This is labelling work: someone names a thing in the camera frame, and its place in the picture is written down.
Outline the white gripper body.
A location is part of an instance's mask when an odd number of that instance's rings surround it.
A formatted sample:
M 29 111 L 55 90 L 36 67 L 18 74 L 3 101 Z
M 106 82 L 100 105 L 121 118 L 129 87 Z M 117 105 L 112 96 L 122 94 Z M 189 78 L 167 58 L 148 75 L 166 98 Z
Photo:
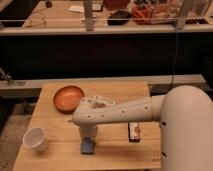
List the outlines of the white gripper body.
M 90 139 L 92 142 L 96 142 L 97 132 L 97 125 L 82 125 L 79 127 L 81 140 Z

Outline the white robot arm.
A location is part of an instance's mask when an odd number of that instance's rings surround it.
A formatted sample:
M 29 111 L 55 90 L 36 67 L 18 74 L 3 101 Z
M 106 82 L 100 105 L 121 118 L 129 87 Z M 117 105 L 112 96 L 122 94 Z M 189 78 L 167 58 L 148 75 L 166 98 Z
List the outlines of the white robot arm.
M 178 86 L 105 108 L 78 107 L 72 118 L 79 126 L 157 121 L 161 171 L 213 171 L 213 100 L 197 87 Z

